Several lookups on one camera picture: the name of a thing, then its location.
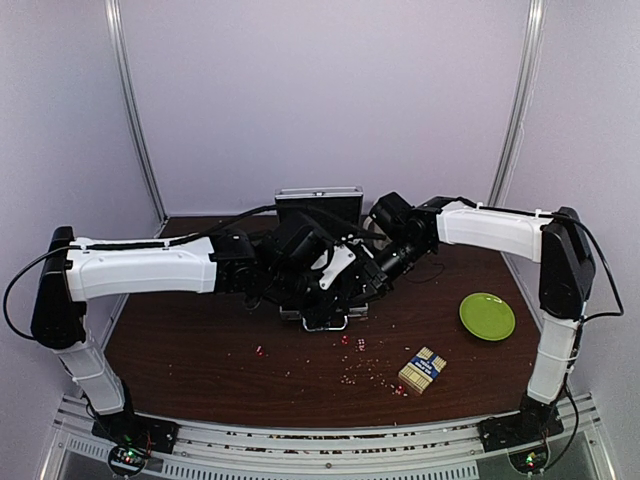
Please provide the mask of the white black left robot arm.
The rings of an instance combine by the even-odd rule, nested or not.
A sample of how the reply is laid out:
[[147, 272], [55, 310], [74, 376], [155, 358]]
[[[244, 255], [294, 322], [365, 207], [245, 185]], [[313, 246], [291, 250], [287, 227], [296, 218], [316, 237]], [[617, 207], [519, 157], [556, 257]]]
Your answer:
[[331, 324], [352, 304], [370, 259], [358, 228], [333, 235], [311, 211], [293, 210], [258, 236], [230, 219], [204, 232], [166, 239], [98, 241], [54, 231], [42, 264], [31, 338], [58, 356], [112, 440], [148, 438], [129, 388], [113, 371], [85, 325], [87, 304], [111, 295], [241, 293], [299, 311], [310, 330]]

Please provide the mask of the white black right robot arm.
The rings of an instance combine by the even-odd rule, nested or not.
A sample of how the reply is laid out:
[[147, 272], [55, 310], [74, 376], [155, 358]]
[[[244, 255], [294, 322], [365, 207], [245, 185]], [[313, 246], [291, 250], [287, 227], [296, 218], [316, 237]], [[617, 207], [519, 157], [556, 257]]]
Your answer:
[[499, 251], [539, 264], [543, 326], [526, 392], [517, 413], [483, 420], [478, 429], [486, 450], [554, 432], [557, 400], [578, 356], [595, 276], [577, 212], [569, 207], [517, 212], [442, 196], [412, 206], [392, 192], [377, 201], [369, 216], [391, 242], [377, 253], [362, 243], [348, 243], [348, 263], [338, 278], [350, 304], [384, 296], [396, 278], [442, 244]]

